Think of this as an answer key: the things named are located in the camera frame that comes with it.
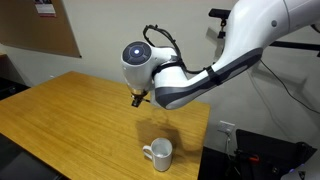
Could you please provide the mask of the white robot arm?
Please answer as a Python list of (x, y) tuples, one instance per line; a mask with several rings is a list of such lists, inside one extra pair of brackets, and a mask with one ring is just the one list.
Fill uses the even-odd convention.
[(165, 109), (186, 105), (250, 68), (277, 39), (316, 23), (319, 10), (320, 0), (239, 0), (228, 16), (220, 58), (192, 78), (177, 46), (155, 46), (147, 39), (130, 43), (121, 62), (132, 105), (147, 95)]

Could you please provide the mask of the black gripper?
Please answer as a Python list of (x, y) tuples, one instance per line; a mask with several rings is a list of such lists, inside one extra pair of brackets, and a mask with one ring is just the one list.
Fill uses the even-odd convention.
[(148, 99), (145, 99), (145, 96), (148, 94), (147, 91), (145, 90), (136, 90), (136, 89), (133, 89), (131, 91), (131, 95), (132, 95), (132, 98), (133, 98), (133, 101), (132, 101), (132, 106), (134, 107), (139, 107), (140, 104), (143, 102), (143, 101), (146, 101), (148, 102)]

